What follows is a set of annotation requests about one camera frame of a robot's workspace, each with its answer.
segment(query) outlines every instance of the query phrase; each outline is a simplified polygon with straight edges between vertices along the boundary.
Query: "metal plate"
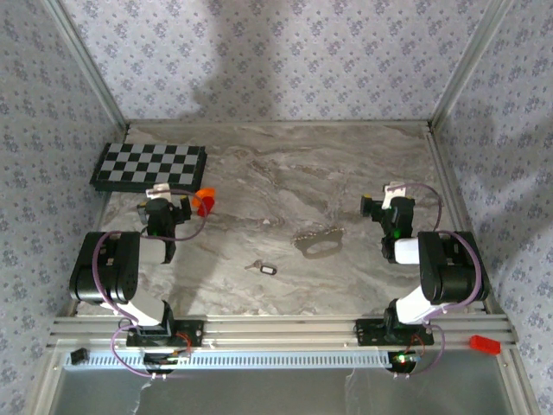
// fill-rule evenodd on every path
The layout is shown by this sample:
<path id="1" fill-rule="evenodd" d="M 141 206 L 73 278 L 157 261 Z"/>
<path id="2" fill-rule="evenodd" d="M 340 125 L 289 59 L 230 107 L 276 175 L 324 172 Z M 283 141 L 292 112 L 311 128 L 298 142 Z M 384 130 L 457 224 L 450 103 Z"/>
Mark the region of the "metal plate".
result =
<path id="1" fill-rule="evenodd" d="M 413 335 L 418 335 L 424 345 L 433 345 L 434 336 L 428 334 L 423 326 L 404 326 L 394 331 L 394 339 L 386 334 L 383 319 L 361 318 L 355 321 L 355 333 L 360 346 L 405 346 L 413 345 Z"/>
<path id="2" fill-rule="evenodd" d="M 204 322 L 202 320 L 175 320 L 175 333 L 183 333 L 190 339 L 190 346 L 197 348 L 201 346 L 203 338 Z M 128 348 L 152 348 L 158 346 L 153 340 L 147 337 L 137 336 L 130 332 L 127 336 Z M 187 343 L 180 337 L 173 337 L 167 344 L 163 344 L 168 348 L 185 348 Z"/>

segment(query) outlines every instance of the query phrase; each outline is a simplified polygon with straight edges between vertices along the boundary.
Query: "red cap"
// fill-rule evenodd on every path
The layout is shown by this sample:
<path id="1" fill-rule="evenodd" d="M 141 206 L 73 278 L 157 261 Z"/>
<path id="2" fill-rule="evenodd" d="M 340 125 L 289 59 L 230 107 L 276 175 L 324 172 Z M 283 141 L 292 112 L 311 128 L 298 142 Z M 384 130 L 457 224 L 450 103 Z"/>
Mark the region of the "red cap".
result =
<path id="1" fill-rule="evenodd" d="M 470 347 L 474 350 L 479 350 L 480 352 L 488 354 L 500 354 L 501 353 L 501 343 L 487 337 L 482 337 L 481 335 L 473 335 L 470 338 Z"/>
<path id="2" fill-rule="evenodd" d="M 212 209 L 213 205 L 215 204 L 215 200 L 214 200 L 214 198 L 209 197 L 209 196 L 202 197 L 201 199 L 204 202 L 204 205 L 206 205 L 207 213 L 204 212 L 203 205 L 200 205 L 200 208 L 198 209 L 198 215 L 201 216 L 201 217 L 208 216 L 209 213 L 211 212 L 211 209 Z"/>

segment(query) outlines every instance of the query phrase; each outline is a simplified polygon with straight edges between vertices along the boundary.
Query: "key fob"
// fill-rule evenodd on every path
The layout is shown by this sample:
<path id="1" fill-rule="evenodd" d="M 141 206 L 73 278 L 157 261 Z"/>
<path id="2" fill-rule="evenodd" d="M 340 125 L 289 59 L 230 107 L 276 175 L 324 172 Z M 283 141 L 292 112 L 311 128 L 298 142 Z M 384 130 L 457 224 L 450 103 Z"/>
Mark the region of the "key fob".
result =
<path id="1" fill-rule="evenodd" d="M 270 265 L 261 265 L 261 268 L 259 268 L 259 270 L 263 274 L 267 274 L 267 275 L 275 275 L 277 273 L 277 269 L 274 266 L 270 266 Z"/>

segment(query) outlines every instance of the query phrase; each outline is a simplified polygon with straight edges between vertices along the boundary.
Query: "key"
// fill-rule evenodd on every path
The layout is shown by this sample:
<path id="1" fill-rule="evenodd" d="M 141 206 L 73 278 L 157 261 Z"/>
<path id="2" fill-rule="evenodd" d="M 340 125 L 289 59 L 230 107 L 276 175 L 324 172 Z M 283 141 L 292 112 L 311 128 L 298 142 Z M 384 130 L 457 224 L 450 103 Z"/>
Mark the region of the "key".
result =
<path id="1" fill-rule="evenodd" d="M 258 259 L 258 260 L 257 260 L 256 262 L 254 262 L 253 264 L 248 265 L 248 266 L 245 266 L 244 269 L 245 269 L 245 270 L 249 270 L 249 269 L 251 269 L 251 268 L 258 268 L 258 269 L 260 269 L 262 265 L 263 265 L 262 260 L 261 260 L 261 259 Z"/>

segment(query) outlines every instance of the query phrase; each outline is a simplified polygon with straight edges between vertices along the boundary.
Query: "black mounting plate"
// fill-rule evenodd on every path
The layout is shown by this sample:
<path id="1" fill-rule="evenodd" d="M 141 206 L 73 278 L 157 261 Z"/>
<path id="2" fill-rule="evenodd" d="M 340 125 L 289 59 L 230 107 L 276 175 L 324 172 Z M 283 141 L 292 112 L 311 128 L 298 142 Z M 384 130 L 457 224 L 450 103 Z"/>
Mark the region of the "black mounting plate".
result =
<path id="1" fill-rule="evenodd" d="M 419 335 L 426 346 L 434 344 L 434 336 L 420 325 L 399 324 L 391 332 L 384 324 L 384 318 L 360 318 L 355 321 L 355 335 L 359 346 L 405 346 L 412 342 L 413 335 Z"/>
<path id="2" fill-rule="evenodd" d="M 203 320 L 175 320 L 174 332 L 187 335 L 190 339 L 191 347 L 198 348 L 201 346 L 201 340 L 204 335 Z M 133 330 L 129 330 L 127 335 L 128 348 L 154 348 L 160 346 L 160 338 L 153 339 L 151 337 L 142 337 L 137 335 Z M 164 347 L 169 348 L 186 348 L 187 342 L 177 335 L 168 337 L 166 342 L 163 342 Z"/>

